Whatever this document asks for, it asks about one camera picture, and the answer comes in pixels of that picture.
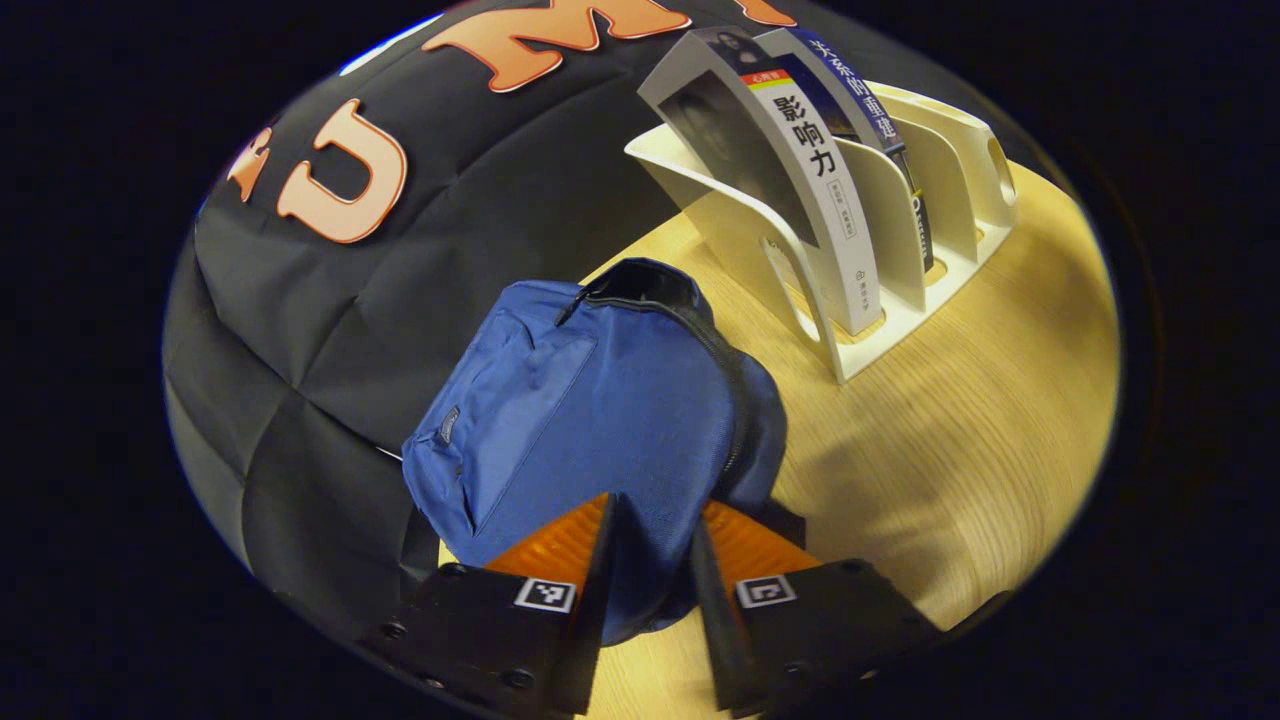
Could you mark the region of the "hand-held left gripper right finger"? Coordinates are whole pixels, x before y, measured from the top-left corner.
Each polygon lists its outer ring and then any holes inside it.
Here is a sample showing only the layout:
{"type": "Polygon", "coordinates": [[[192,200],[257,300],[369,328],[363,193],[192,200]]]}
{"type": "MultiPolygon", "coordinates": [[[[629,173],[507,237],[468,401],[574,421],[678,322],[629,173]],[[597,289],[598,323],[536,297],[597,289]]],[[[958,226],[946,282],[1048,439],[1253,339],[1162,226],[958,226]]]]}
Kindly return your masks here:
{"type": "Polygon", "coordinates": [[[718,501],[690,564],[718,708],[788,714],[936,647],[943,632],[869,562],[822,562],[718,501]]]}

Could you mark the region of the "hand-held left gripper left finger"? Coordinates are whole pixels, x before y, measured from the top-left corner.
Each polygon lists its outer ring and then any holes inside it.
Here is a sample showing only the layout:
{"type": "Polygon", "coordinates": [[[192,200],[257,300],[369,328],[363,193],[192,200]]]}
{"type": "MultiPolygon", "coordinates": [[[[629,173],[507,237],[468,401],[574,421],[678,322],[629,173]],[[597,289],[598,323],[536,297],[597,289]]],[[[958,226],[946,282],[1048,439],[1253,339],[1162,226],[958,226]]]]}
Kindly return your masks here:
{"type": "Polygon", "coordinates": [[[442,564],[361,650],[394,676],[483,716],[588,711],[618,498],[579,505],[486,565],[442,564]]]}

